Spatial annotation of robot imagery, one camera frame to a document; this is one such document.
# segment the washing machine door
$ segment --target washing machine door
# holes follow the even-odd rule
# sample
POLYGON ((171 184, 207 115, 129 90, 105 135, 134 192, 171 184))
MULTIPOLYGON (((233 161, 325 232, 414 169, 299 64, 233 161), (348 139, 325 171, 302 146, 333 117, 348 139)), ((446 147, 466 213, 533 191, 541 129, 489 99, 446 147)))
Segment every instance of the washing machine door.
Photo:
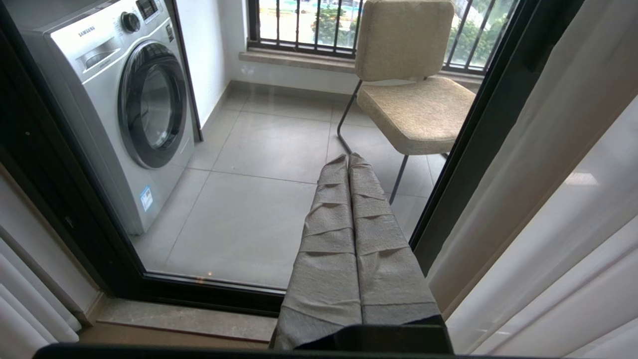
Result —
POLYGON ((141 43, 128 58, 119 92, 119 124, 131 157, 146 168, 171 160, 186 126, 186 85, 176 56, 160 42, 141 43))

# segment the floor tile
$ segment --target floor tile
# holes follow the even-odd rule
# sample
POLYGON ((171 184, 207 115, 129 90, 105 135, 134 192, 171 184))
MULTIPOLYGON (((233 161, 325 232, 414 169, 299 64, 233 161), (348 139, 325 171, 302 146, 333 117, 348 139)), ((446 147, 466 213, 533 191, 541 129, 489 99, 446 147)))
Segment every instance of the floor tile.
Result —
POLYGON ((241 111, 248 99, 248 96, 249 93, 247 91, 231 91, 228 94, 222 109, 241 111))
MULTIPOLYGON (((352 151, 358 152, 372 165, 383 190, 392 192, 403 155, 392 147, 378 128, 343 125, 341 134, 352 151)), ((332 160, 341 153, 345 153, 345 149, 337 138, 336 124, 332 124, 327 160, 332 160)), ((410 156, 397 193, 428 197, 432 188, 426 156, 410 156)))
POLYGON ((208 175, 207 171, 185 169, 149 230, 131 238, 147 270, 162 270, 208 175))
MULTIPOLYGON (((341 121, 341 116, 343 116, 343 111, 345 111, 347 103, 335 103, 332 107, 332 122, 339 123, 341 121)), ((359 105, 353 103, 350 106, 350 110, 348 111, 348 115, 346 119, 343 121, 344 125, 356 125, 356 126, 366 126, 366 127, 376 127, 376 124, 372 122, 370 117, 364 114, 363 110, 359 105)))
POLYGON ((188 167, 206 171, 212 169, 238 116, 239 111, 222 110, 217 117, 210 119, 212 123, 204 125, 204 141, 195 143, 195 152, 188 167))
POLYGON ((330 122, 332 102, 287 96, 257 94, 250 96, 243 111, 330 122))
POLYGON ((165 270, 285 288, 315 188, 212 172, 165 270))
POLYGON ((427 162, 430 165, 430 175, 432 176, 432 183, 436 184, 436 180, 441 175, 443 166, 447 159, 441 155, 428 155, 427 162))
POLYGON ((412 232, 414 232, 426 204, 427 198, 423 197, 397 194, 394 198, 392 212, 394 212, 406 240, 409 241, 412 237, 412 232))
POLYGON ((329 128, 320 121, 242 112, 213 169, 316 183, 329 128))

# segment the samsung logo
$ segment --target samsung logo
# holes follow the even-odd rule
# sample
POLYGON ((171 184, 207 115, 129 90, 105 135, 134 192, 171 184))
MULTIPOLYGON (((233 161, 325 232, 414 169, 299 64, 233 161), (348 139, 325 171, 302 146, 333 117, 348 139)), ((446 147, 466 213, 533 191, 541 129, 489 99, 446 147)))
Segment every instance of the samsung logo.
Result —
POLYGON ((80 31, 80 32, 78 33, 78 35, 80 35, 80 37, 83 37, 84 35, 86 35, 86 34, 90 33, 90 32, 91 32, 91 31, 93 31, 93 30, 95 30, 95 26, 91 26, 91 27, 89 27, 89 28, 87 28, 87 29, 84 29, 84 30, 80 31))

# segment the metal chair leg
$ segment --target metal chair leg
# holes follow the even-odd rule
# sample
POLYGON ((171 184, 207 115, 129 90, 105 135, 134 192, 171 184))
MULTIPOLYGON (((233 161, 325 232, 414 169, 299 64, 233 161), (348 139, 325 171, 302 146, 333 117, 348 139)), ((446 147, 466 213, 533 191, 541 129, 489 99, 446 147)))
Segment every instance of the metal chair leg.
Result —
POLYGON ((390 204, 394 202, 394 196, 397 195, 397 190, 399 189, 399 183, 401 182, 401 177, 403 176, 403 170, 405 170, 405 164, 408 163, 408 155, 403 157, 403 162, 401 162, 401 168, 399 169, 399 175, 397 176, 396 182, 394 182, 394 188, 392 189, 392 194, 390 195, 390 204))
POLYGON ((357 84, 357 87, 355 88, 355 92, 352 93, 352 97, 350 97, 350 101, 348 102, 348 106, 346 106, 346 110, 343 111, 343 116, 341 116, 341 121, 339 121, 339 125, 337 126, 337 137, 339 137, 339 141, 341 142, 343 147, 346 148, 346 152, 348 152, 349 155, 352 154, 352 150, 350 149, 350 147, 346 143, 346 140, 344 140, 343 136, 341 135, 341 125, 343 125, 343 120, 346 119, 346 115, 348 114, 348 111, 350 110, 350 106, 352 106, 352 102, 357 97, 357 92, 359 92, 359 88, 361 87, 361 82, 363 82, 363 81, 359 80, 359 83, 357 84))

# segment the stone window sill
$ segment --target stone window sill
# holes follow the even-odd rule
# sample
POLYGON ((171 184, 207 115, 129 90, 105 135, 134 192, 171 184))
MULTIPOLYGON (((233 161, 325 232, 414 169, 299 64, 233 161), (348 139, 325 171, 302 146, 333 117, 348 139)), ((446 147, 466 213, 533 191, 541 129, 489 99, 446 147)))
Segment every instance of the stone window sill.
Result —
MULTIPOLYGON (((255 63, 310 68, 313 70, 332 72, 355 73, 354 60, 340 59, 338 57, 331 56, 301 54, 277 50, 249 49, 246 52, 240 52, 239 59, 241 61, 255 63)), ((481 75, 469 75, 448 71, 441 71, 437 75, 450 78, 474 92, 478 90, 484 78, 481 75)))

